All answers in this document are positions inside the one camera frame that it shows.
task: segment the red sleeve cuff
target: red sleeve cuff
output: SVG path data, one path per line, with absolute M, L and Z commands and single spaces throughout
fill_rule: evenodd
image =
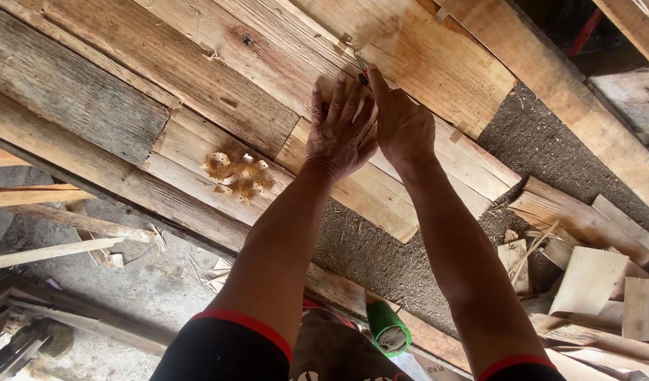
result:
M 543 357 L 536 356 L 536 355 L 515 355 L 515 356 L 506 357 L 505 359 L 498 361 L 497 363 L 494 363 L 493 365 L 489 366 L 489 368 L 487 368 L 481 374 L 478 380 L 484 381 L 489 377 L 493 376 L 496 372 L 498 372 L 501 369 L 505 369 L 513 365 L 528 364 L 528 363 L 546 365 L 550 368 L 557 370 L 557 367 L 555 367 L 555 365 L 552 362 L 550 362 L 550 360 L 544 359 Z
M 273 344 L 283 351 L 287 360 L 291 364 L 293 353 L 291 347 L 287 344 L 286 340 L 280 335 L 276 330 L 272 329 L 268 324 L 263 323 L 258 319 L 247 316 L 243 313 L 237 313 L 234 311 L 221 310 L 221 309 L 212 309 L 212 310 L 203 310 L 201 313 L 193 316 L 190 320 L 195 319 L 204 319 L 204 318 L 214 318 L 214 319 L 223 319 L 232 321 L 233 323 L 245 326 L 251 329 L 254 332 L 261 333 L 263 337 L 267 338 Z

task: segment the green container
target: green container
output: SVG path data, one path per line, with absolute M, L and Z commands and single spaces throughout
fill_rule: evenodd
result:
M 399 356 L 404 353 L 411 345 L 411 332 L 409 332 L 407 326 L 402 322 L 399 316 L 397 316 L 395 311 L 390 308 L 388 303 L 379 300 L 377 302 L 369 304 L 367 306 L 367 318 L 369 319 L 369 329 L 371 331 L 371 336 L 374 339 L 375 347 L 377 347 L 387 357 Z M 406 335 L 407 342 L 404 345 L 404 348 L 401 348 L 395 352 L 384 352 L 383 348 L 380 347 L 377 340 L 381 333 L 392 327 L 399 327 Z

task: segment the person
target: person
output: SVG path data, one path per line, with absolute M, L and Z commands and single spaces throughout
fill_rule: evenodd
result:
M 305 160 L 251 228 L 224 288 L 169 345 L 151 380 L 408 380 L 361 333 L 326 310 L 303 313 L 305 275 L 337 181 L 380 147 L 416 207 L 430 267 L 476 380 L 562 380 L 487 235 L 434 152 L 430 111 L 390 90 L 375 65 L 373 96 L 341 73 L 329 109 L 317 84 Z M 360 143 L 378 104 L 375 139 Z

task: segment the black sleeve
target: black sleeve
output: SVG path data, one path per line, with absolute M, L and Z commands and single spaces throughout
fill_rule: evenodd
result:
M 265 334 L 271 329 L 247 316 L 213 315 L 198 314 L 181 328 L 151 381 L 287 379 L 291 352 L 275 331 Z
M 566 381 L 555 368 L 539 363 L 511 365 L 499 370 L 486 379 L 486 381 L 504 380 Z

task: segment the left hand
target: left hand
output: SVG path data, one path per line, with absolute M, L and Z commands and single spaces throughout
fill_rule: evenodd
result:
M 374 99 L 367 97 L 353 120 L 360 105 L 362 85 L 355 81 L 346 99 L 346 79 L 347 75 L 341 72 L 326 115 L 322 110 L 322 93 L 317 84 L 313 86 L 312 126 L 301 169 L 324 172 L 332 184 L 360 169 L 378 148 L 376 139 L 358 147 L 374 111 Z

